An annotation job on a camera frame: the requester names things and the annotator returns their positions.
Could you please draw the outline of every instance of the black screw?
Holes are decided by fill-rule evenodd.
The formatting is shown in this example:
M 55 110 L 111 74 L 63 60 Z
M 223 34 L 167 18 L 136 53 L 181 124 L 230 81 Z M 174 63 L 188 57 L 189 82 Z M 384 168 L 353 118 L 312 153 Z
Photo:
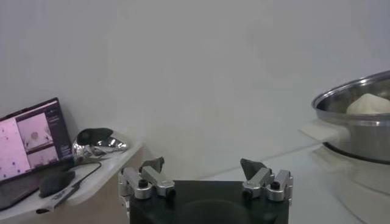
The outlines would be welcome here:
M 252 191 L 250 191 L 250 190 L 244 190 L 244 191 L 243 191 L 243 197 L 244 197 L 245 201 L 251 200 L 252 197 L 253 197 L 253 195 L 254 195 L 254 194 L 253 194 Z
M 168 201 L 172 201 L 173 198 L 176 196 L 176 190 L 173 188 L 169 188 L 166 190 L 166 199 Z
M 272 182 L 271 183 L 271 189 L 272 190 L 279 190 L 280 189 L 280 183 L 276 182 L 276 181 Z
M 148 184 L 147 180 L 140 179 L 139 182 L 138 182 L 138 187 L 139 188 L 145 188 L 145 187 L 147 187 L 147 184 Z

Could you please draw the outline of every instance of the laptop screen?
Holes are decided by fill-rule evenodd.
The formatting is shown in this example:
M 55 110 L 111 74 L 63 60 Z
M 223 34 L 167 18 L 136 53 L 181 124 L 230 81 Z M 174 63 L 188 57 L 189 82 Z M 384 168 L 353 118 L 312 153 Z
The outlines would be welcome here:
M 72 157 L 58 99 L 0 119 L 0 181 Z

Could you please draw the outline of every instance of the shiny metal object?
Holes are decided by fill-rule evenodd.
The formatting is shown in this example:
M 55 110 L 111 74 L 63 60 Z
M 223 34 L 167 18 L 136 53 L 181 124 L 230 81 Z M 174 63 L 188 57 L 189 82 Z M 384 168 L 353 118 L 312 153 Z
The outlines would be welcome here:
M 126 210 L 127 218 L 130 218 L 131 195 L 136 199 L 146 200 L 152 196 L 153 186 L 143 180 L 134 168 L 126 167 L 118 173 L 118 194 L 122 206 Z
M 80 140 L 80 136 L 86 132 L 88 132 L 88 138 L 93 138 L 93 141 L 90 139 L 88 141 Z M 76 136 L 72 144 L 72 154 L 77 164 L 85 163 L 94 156 L 126 151 L 129 148 L 131 145 L 126 136 L 108 128 L 95 128 L 83 130 Z
M 293 196 L 293 176 L 288 170 L 281 170 L 275 177 L 275 180 L 266 186 L 267 198 L 271 201 L 289 200 Z
M 250 180 L 243 182 L 243 194 L 246 200 L 258 198 L 261 190 L 273 180 L 274 174 L 271 169 L 261 168 Z
M 390 99 L 390 71 L 367 76 L 317 96 L 312 107 L 317 117 L 349 131 L 346 139 L 328 143 L 343 152 L 378 163 L 390 162 L 390 114 L 346 114 L 363 94 Z
M 172 197 L 175 194 L 175 182 L 168 179 L 163 173 L 158 173 L 151 166 L 142 168 L 141 177 L 156 187 L 157 194 L 162 197 Z

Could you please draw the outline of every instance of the pot rim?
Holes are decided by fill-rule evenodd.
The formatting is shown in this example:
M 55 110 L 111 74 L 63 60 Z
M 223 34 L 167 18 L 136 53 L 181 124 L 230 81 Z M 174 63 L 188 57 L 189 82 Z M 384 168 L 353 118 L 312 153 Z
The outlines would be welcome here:
M 340 119 L 347 119 L 347 120 L 366 120 L 366 121 L 377 121 L 377 120 L 389 120 L 390 119 L 390 113 L 382 113 L 382 114 L 345 114 L 345 113 L 336 113 L 336 112 L 330 112 L 325 110 L 320 110 L 317 108 L 318 104 L 322 102 L 324 99 L 333 96 L 337 93 L 340 93 L 346 89 L 349 89 L 354 86 L 364 86 L 371 83 L 375 83 L 377 81 L 390 79 L 390 71 L 380 72 L 374 75 L 369 75 L 362 77 L 360 79 L 353 80 L 351 82 L 344 83 L 342 85 L 339 85 L 337 87 L 334 87 L 328 91 L 325 91 L 315 97 L 313 101 L 311 102 L 311 107 L 313 107 L 317 114 L 327 116 L 327 117 L 335 117 Z

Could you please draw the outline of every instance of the dough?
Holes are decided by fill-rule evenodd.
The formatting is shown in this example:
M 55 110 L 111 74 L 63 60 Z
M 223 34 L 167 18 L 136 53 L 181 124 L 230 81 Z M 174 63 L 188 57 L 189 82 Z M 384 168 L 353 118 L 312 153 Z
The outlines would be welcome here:
M 390 100 L 369 93 L 351 103 L 347 114 L 383 114 L 390 113 Z

